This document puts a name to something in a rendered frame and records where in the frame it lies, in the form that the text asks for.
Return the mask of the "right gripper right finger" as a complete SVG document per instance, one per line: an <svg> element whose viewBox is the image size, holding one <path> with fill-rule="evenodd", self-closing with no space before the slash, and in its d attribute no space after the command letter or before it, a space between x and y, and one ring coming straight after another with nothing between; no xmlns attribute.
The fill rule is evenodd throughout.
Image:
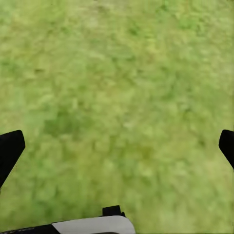
<svg viewBox="0 0 234 234"><path fill-rule="evenodd" d="M223 130L218 146L234 168L234 131Z"/></svg>

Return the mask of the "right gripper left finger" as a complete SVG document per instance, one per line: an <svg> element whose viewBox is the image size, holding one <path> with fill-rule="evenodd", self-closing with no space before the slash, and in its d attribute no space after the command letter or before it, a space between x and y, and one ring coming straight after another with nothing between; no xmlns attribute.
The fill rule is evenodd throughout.
<svg viewBox="0 0 234 234"><path fill-rule="evenodd" d="M21 130L0 135L0 188L24 149L25 141Z"/></svg>

